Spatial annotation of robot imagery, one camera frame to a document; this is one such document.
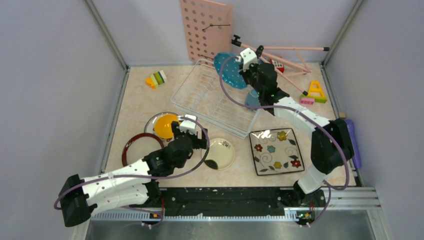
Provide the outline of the blue mug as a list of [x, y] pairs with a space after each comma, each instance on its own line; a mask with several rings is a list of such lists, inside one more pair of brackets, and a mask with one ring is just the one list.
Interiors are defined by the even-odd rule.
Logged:
[[244, 104], [250, 107], [260, 106], [259, 94], [254, 89], [251, 89], [245, 98]]

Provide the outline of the blue polka dot plate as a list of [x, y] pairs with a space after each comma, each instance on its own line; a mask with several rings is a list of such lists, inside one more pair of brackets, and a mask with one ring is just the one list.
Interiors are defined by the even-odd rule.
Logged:
[[235, 54], [231, 52], [219, 52], [214, 57], [213, 64], [218, 74], [223, 68], [222, 80], [224, 83], [228, 84], [232, 88], [242, 90], [247, 88], [247, 84], [243, 77], [239, 74], [240, 63], [235, 59], [230, 59], [226, 64], [224, 64], [225, 60], [234, 56]]

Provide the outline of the square floral plate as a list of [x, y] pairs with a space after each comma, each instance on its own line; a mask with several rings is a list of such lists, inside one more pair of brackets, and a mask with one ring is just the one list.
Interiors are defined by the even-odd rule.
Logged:
[[252, 131], [248, 138], [258, 176], [299, 173], [305, 170], [299, 143], [292, 128]]

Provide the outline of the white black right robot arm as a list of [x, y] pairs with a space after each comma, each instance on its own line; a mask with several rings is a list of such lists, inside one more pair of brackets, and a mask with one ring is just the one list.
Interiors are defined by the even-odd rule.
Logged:
[[311, 165], [293, 186], [294, 202], [307, 206], [314, 198], [313, 192], [341, 166], [345, 168], [346, 179], [339, 190], [346, 189], [350, 181], [348, 160], [354, 156], [354, 148], [345, 120], [330, 120], [301, 106], [279, 88], [278, 75], [271, 63], [242, 63], [239, 74], [257, 92], [260, 108], [288, 121], [311, 140]]

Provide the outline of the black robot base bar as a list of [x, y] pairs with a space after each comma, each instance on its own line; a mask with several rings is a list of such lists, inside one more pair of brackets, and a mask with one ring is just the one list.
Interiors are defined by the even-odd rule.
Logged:
[[152, 206], [170, 205], [171, 202], [265, 204], [272, 207], [324, 207], [326, 197], [322, 190], [300, 198], [292, 187], [168, 187], [146, 203]]

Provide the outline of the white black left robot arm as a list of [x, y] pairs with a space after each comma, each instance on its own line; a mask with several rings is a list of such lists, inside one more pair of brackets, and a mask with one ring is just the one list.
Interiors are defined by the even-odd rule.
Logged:
[[[117, 208], [152, 208], [162, 197], [158, 180], [176, 179], [199, 168], [210, 149], [208, 130], [188, 117], [172, 122], [171, 129], [174, 139], [167, 146], [134, 163], [92, 177], [68, 177], [53, 204], [61, 211], [64, 225], [74, 227]], [[184, 173], [174, 174], [198, 149], [206, 151], [200, 162]]]

